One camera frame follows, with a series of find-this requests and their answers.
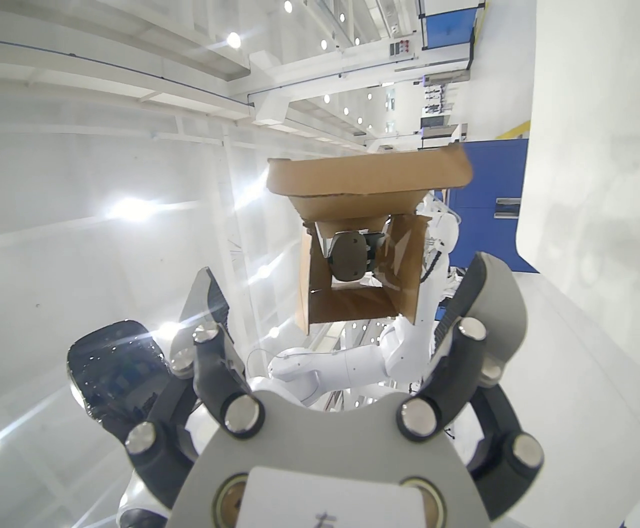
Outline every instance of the ceiling light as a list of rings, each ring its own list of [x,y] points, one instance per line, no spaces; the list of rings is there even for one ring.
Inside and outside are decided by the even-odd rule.
[[[238,209],[242,209],[243,207],[247,206],[254,200],[260,198],[260,196],[262,196],[262,192],[267,185],[268,177],[269,167],[265,168],[260,176],[258,176],[258,178],[253,183],[251,183],[244,189],[243,194],[236,200],[236,211]]]
[[[238,35],[235,31],[229,33],[227,37],[227,44],[231,46],[233,49],[238,49],[242,42],[240,41],[240,35]]]
[[[258,272],[255,274],[257,278],[267,278],[271,274],[271,268],[269,266],[260,266]]]
[[[124,198],[109,211],[109,218],[121,218],[131,222],[146,220],[158,210],[156,204],[139,198]]]
[[[182,325],[180,323],[168,321],[167,323],[161,324],[160,328],[154,332],[154,335],[165,341],[171,341],[181,328]]]

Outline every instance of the silver screw head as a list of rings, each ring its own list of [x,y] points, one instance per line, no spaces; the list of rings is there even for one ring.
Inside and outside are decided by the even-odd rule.
[[[193,362],[196,351],[193,346],[183,348],[169,354],[169,366],[174,375],[180,379],[188,379],[193,375]]]
[[[426,438],[438,427],[436,413],[425,400],[413,398],[402,405],[400,411],[404,426],[414,435]]]
[[[482,322],[474,317],[463,317],[460,319],[458,330],[462,335],[474,341],[484,341],[486,338],[486,328]]]
[[[545,459],[542,446],[533,436],[527,433],[519,434],[513,441],[513,455],[531,469],[542,466]]]
[[[218,335],[218,324],[215,322],[206,321],[202,323],[200,326],[196,327],[193,332],[193,340],[196,343],[206,343],[207,341],[211,341],[215,336]]]
[[[502,367],[490,356],[485,356],[482,364],[482,375],[490,383],[497,383],[502,376]]]
[[[129,454],[144,453],[156,441],[156,428],[151,422],[142,422],[130,430],[124,447]]]
[[[225,426],[235,434],[251,431],[260,417],[260,406],[248,394],[231,402],[225,414]]]

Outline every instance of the cardboard flap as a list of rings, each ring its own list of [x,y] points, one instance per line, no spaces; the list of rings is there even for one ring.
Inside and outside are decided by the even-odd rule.
[[[378,319],[397,315],[397,311],[383,288],[342,285],[318,290],[309,298],[309,322],[329,323],[352,319]]]
[[[372,195],[463,187],[471,176],[462,145],[452,143],[436,150],[392,154],[305,161],[270,159],[267,188],[283,196]],[[360,216],[344,213],[348,218]]]
[[[343,231],[360,231],[361,229],[368,229],[370,232],[382,231],[388,218],[388,215],[373,218],[346,218],[344,220],[317,222],[317,226],[323,238],[333,238],[333,235]]]
[[[424,198],[426,190],[374,195],[336,195],[300,198],[290,196],[300,218],[308,221],[337,221],[348,218],[372,218],[390,214],[411,214]]]
[[[397,313],[415,323],[427,216],[393,216],[385,243],[376,252],[374,276],[382,283]]]

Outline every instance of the cable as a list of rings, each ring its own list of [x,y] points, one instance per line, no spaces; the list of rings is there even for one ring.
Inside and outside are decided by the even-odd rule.
[[[263,352],[266,352],[271,356],[272,359],[276,357],[276,355],[273,352],[269,352],[266,348],[254,348],[253,350],[251,350],[251,352],[249,352],[249,355],[246,357],[246,377],[247,378],[252,377],[251,374],[249,374],[249,360],[251,359],[251,355],[254,352],[257,352],[258,350],[262,350]]]
[[[431,265],[429,266],[429,269],[424,273],[424,275],[420,279],[420,284],[422,284],[425,280],[427,280],[427,278],[429,277],[429,275],[433,271],[433,268],[436,267],[436,263],[438,262],[438,259],[440,258],[441,254],[442,254],[442,252],[439,251],[438,253],[436,253],[436,256],[433,257],[433,261],[432,261]]]

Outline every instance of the humanoid robot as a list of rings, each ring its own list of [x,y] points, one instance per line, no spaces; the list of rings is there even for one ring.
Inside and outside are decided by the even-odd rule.
[[[543,452],[522,431],[498,384],[525,334],[520,291],[505,263],[478,253],[435,330],[431,354],[458,226],[448,212],[429,215],[416,323],[397,317],[379,346],[322,355],[288,349],[271,361],[268,378],[247,380],[227,332],[228,305],[205,268],[168,361],[134,321],[100,329],[71,347],[68,371],[88,414],[123,443],[134,467],[118,511],[120,528],[228,528],[253,526],[257,519],[261,526],[291,525],[304,516],[301,504],[331,498],[344,486],[371,493],[368,500],[375,493],[397,496],[393,504],[404,504],[397,523],[480,527],[527,491]],[[329,391],[420,377],[425,382],[416,394],[389,394],[364,409],[305,408]],[[467,403],[484,439],[465,466],[442,431]],[[302,480],[294,479],[299,484],[291,493],[307,493],[306,499],[287,506],[287,513],[273,506],[274,496],[265,509],[270,489],[291,483],[292,476]],[[331,485],[318,488],[326,479]],[[346,508],[342,525],[360,515],[349,510],[356,503],[334,502],[338,511]],[[329,526],[335,517],[318,515],[310,525]]]

